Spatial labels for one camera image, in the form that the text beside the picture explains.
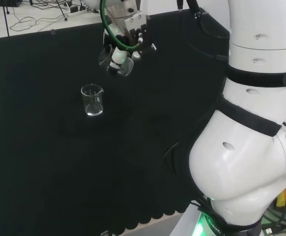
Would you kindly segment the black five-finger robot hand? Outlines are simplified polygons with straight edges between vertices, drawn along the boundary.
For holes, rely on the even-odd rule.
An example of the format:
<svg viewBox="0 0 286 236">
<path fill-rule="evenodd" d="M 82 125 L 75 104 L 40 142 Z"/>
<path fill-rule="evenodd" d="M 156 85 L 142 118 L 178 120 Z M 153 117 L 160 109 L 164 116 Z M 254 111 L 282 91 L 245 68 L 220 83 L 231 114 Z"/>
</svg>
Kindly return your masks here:
<svg viewBox="0 0 286 236">
<path fill-rule="evenodd" d="M 136 61 L 157 50 L 147 27 L 147 16 L 137 10 L 115 18 L 113 12 L 106 9 L 105 17 L 114 36 L 104 30 L 98 63 L 113 75 L 128 76 Z"/>
</svg>

